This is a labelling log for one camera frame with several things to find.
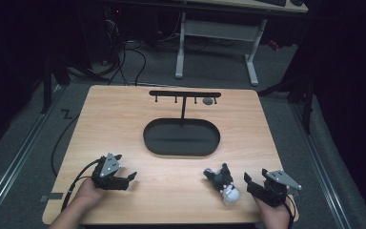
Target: desk leg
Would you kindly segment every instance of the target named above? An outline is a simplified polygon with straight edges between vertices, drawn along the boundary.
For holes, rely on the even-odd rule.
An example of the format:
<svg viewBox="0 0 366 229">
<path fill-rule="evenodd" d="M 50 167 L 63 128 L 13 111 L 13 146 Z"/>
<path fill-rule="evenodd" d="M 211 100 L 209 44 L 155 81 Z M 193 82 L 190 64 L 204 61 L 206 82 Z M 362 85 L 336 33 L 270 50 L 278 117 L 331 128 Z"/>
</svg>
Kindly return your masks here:
<svg viewBox="0 0 366 229">
<path fill-rule="evenodd" d="M 267 23 L 267 19 L 263 19 L 260 22 L 260 26 L 259 26 L 256 36 L 254 38 L 254 45 L 252 46 L 251 53 L 245 55 L 246 66 L 248 67 L 248 74 L 249 74 L 249 77 L 251 78 L 251 84 L 254 86 L 258 85 L 257 75 L 254 70 L 254 56 L 256 54 L 257 47 L 260 43 L 261 36 L 263 35 L 264 28 L 266 27 L 266 23 Z"/>
<path fill-rule="evenodd" d="M 180 44 L 179 52 L 177 53 L 176 74 L 175 78 L 183 78 L 184 66 L 184 36 L 186 29 L 186 12 L 182 12 L 182 22 L 180 25 Z"/>
</svg>

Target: wire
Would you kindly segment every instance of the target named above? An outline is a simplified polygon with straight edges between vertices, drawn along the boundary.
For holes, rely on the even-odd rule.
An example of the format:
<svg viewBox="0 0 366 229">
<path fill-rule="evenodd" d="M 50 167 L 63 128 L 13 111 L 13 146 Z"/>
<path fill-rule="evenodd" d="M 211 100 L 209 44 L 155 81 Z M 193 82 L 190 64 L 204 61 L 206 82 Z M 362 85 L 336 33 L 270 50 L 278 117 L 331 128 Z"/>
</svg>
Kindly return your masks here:
<svg viewBox="0 0 366 229">
<path fill-rule="evenodd" d="M 228 43 L 228 44 L 224 44 L 223 42 L 217 42 L 215 40 L 219 40 L 219 39 L 211 39 L 210 43 L 214 44 L 214 45 L 218 45 L 218 46 L 223 46 L 223 47 L 230 47 L 230 46 L 236 45 L 237 43 L 238 44 L 244 43 L 244 41 L 235 40 L 235 41 L 230 41 L 230 43 Z"/>
<path fill-rule="evenodd" d="M 114 29 L 114 27 L 118 28 L 118 25 L 115 24 L 112 20 L 106 20 L 106 22 L 110 23 Z M 108 34 L 110 36 L 110 39 L 111 39 L 111 59 L 113 59 L 113 62 L 112 62 L 112 65 L 104 70 L 103 72 L 100 72 L 100 73 L 94 73 L 93 70 L 90 70 L 90 69 L 84 69 L 83 71 L 85 72 L 88 72 L 91 76 L 92 75 L 95 75 L 97 77 L 99 76 L 103 76 L 105 74 L 108 74 L 108 73 L 111 73 L 113 71 L 115 71 L 117 68 L 119 68 L 120 66 L 120 58 L 118 57 L 118 52 L 121 50 L 121 45 L 123 44 L 123 40 L 124 40 L 124 37 L 126 35 L 126 32 L 123 31 L 123 32 L 120 32 L 120 33 L 117 33 L 115 39 L 114 39 L 114 42 L 113 42 L 113 39 L 112 39 L 112 35 L 111 34 Z M 89 75 L 87 75 L 86 73 L 76 73 L 70 69 L 68 69 L 68 73 L 71 74 L 71 75 L 74 75 L 74 76 L 77 76 L 77 77 L 87 77 Z"/>
<path fill-rule="evenodd" d="M 142 66 L 141 71 L 139 71 L 138 75 L 135 77 L 135 87 L 138 86 L 138 77 L 140 74 L 142 74 L 142 72 L 145 69 L 145 66 L 147 65 L 147 58 L 145 57 L 145 55 L 142 52 L 136 51 L 136 50 L 130 50 L 131 52 L 136 52 L 138 54 L 140 54 L 143 58 L 144 58 L 144 65 Z"/>
<path fill-rule="evenodd" d="M 166 47 L 166 48 L 173 48 L 176 47 L 177 45 L 179 45 L 179 40 L 176 40 L 176 38 L 178 38 L 179 35 L 172 37 L 168 40 L 163 40 L 162 42 L 158 42 L 158 45 L 162 46 L 162 47 Z"/>
<path fill-rule="evenodd" d="M 174 26 L 174 30 L 173 32 L 165 39 L 162 39 L 162 40 L 158 40 L 158 42 L 162 42 L 162 41 L 166 41 L 166 40 L 170 40 L 170 39 L 174 39 L 176 37 L 178 37 L 179 35 L 174 35 L 177 31 L 177 28 L 179 27 L 179 22 L 180 22 L 180 18 L 182 16 L 182 13 L 180 12 L 179 13 L 179 16 L 177 17 L 177 22 L 176 22 L 176 26 Z"/>
<path fill-rule="evenodd" d="M 291 229 L 293 227 L 293 223 L 294 223 L 294 219 L 295 219 L 295 215 L 296 215 L 296 209 L 295 209 L 295 204 L 293 202 L 293 200 L 287 196 L 287 198 L 291 201 L 293 207 L 294 207 L 294 214 L 291 212 L 290 207 L 288 206 L 288 204 L 284 201 L 282 202 L 282 204 L 284 205 L 284 207 L 287 209 L 288 214 L 290 215 L 290 221 L 288 222 L 288 229 Z"/>
<path fill-rule="evenodd" d="M 138 42 L 138 46 L 134 47 L 134 48 L 128 48 L 127 50 L 138 50 L 139 48 L 141 48 L 142 46 L 142 41 L 140 40 L 135 40 L 135 41 L 127 41 L 127 43 L 135 43 Z"/>
<path fill-rule="evenodd" d="M 126 61 L 126 43 L 124 43 L 124 46 L 123 46 L 123 61 L 121 62 L 120 66 L 118 67 L 117 71 L 115 71 L 115 73 L 110 78 L 108 85 L 111 85 L 112 80 L 115 78 L 115 76 L 118 74 L 118 72 L 121 71 L 121 68 L 124 66 L 125 61 Z"/>
<path fill-rule="evenodd" d="M 54 148 L 52 149 L 52 152 L 51 152 L 51 170 L 54 173 L 55 177 L 58 176 L 58 174 L 57 174 L 57 172 L 55 171 L 55 168 L 54 168 L 54 154 L 55 154 L 56 148 L 58 147 L 58 144 L 61 141 L 62 137 L 64 136 L 65 132 L 70 128 L 72 123 L 76 119 L 78 119 L 79 116 L 80 116 L 80 114 L 78 114 L 76 117 L 74 117 L 73 120 L 70 123 L 68 123 L 67 127 L 64 129 L 64 131 L 62 131 L 61 135 L 58 137 L 58 139 L 57 139 L 57 141 L 54 145 Z"/>
<path fill-rule="evenodd" d="M 110 23 L 110 25 L 107 27 L 107 35 L 109 37 L 110 45 L 112 46 L 112 33 L 114 28 L 117 28 L 117 25 L 115 25 L 115 23 L 110 19 L 106 19 L 106 22 Z"/>
<path fill-rule="evenodd" d="M 203 47 L 201 47 L 199 49 L 191 49 L 187 45 L 184 46 L 186 50 L 194 51 L 194 52 L 203 51 L 204 49 L 206 49 L 208 47 L 209 42 L 210 42 L 210 39 L 206 38 L 206 37 L 191 37 L 191 39 L 188 39 L 188 40 L 192 40 L 192 41 L 195 41 L 195 40 L 200 40 L 201 41 L 201 40 L 203 40 L 204 41 Z"/>
<path fill-rule="evenodd" d="M 184 86 L 178 86 L 178 85 L 166 85 L 166 84 L 145 83 L 145 82 L 140 82 L 138 83 L 138 85 L 151 86 L 151 87 L 185 88 Z"/>
<path fill-rule="evenodd" d="M 83 177 L 80 177 L 80 178 L 78 179 L 78 181 L 79 181 L 79 180 L 81 180 L 81 179 L 83 179 L 83 178 L 92 178 L 92 176 L 83 176 Z"/>
<path fill-rule="evenodd" d="M 120 69 L 120 73 L 121 73 L 121 77 L 123 78 L 123 81 L 124 81 L 124 86 L 130 86 L 129 82 L 127 81 L 126 77 L 123 74 L 122 69 Z"/>
</svg>

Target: wooden table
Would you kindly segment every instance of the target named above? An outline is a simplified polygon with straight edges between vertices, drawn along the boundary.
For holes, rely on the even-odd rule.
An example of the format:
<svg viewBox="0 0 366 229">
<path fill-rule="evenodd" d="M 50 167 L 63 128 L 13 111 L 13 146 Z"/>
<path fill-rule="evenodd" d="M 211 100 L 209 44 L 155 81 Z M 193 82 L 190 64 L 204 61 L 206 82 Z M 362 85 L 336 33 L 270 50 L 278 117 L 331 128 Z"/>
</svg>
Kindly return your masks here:
<svg viewBox="0 0 366 229">
<path fill-rule="evenodd" d="M 159 117 L 180 117 L 182 99 L 174 103 L 174 97 L 158 97 L 154 102 L 150 90 L 221 93 L 217 104 L 205 105 L 201 99 L 194 104 L 188 98 L 186 107 L 187 118 L 207 119 L 219 129 L 221 140 L 215 152 L 205 157 L 151 153 L 144 144 L 144 128 Z M 251 90 L 91 87 L 52 192 L 65 193 L 86 165 L 108 152 L 123 156 L 117 177 L 138 174 L 127 191 L 109 191 L 83 224 L 258 222 L 259 211 L 246 192 L 244 172 L 262 184 L 262 168 L 282 168 L 259 98 Z M 230 205 L 222 203 L 203 175 L 205 168 L 218 170 L 222 163 L 228 164 L 240 192 L 239 201 Z M 58 216 L 62 203 L 63 199 L 49 200 L 45 223 Z"/>
</svg>

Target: human arm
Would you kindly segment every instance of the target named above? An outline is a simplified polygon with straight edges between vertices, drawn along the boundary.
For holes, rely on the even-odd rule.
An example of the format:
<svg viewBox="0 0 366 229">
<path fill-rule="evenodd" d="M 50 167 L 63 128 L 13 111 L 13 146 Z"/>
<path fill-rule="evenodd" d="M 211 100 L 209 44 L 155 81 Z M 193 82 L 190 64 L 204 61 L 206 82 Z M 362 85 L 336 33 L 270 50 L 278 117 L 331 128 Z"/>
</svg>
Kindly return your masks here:
<svg viewBox="0 0 366 229">
<path fill-rule="evenodd" d="M 50 229 L 77 228 L 81 218 L 105 196 L 106 190 L 94 187 L 90 178 L 86 178 L 79 187 L 74 199 L 50 225 Z"/>
<path fill-rule="evenodd" d="M 283 204 L 271 207 L 259 198 L 254 201 L 260 209 L 260 216 L 267 229 L 287 229 L 290 223 L 290 215 Z"/>
</svg>

